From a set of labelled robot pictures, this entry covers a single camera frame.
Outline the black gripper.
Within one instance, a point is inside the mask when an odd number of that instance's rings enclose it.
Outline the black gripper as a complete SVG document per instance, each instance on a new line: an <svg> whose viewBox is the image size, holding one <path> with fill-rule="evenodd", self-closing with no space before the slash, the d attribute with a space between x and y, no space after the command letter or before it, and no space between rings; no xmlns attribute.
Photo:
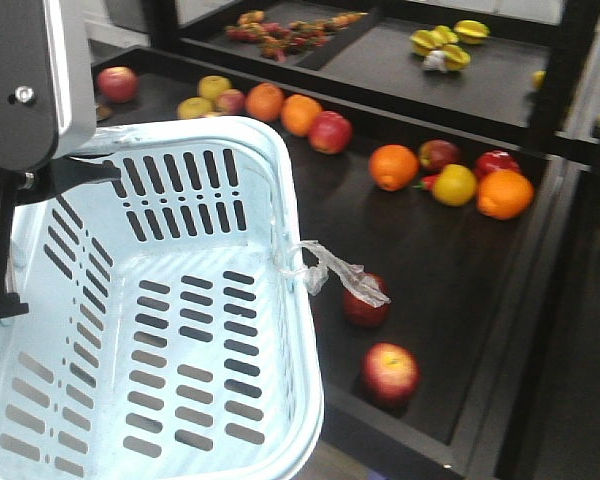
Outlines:
<svg viewBox="0 0 600 480"><path fill-rule="evenodd" d="M17 204L35 204L51 200L85 185L118 181L120 169L103 163L77 158L59 158L34 172L26 172L24 184L14 172L0 168L0 319L25 314L29 306L7 285L11 251L11 232Z"/></svg>

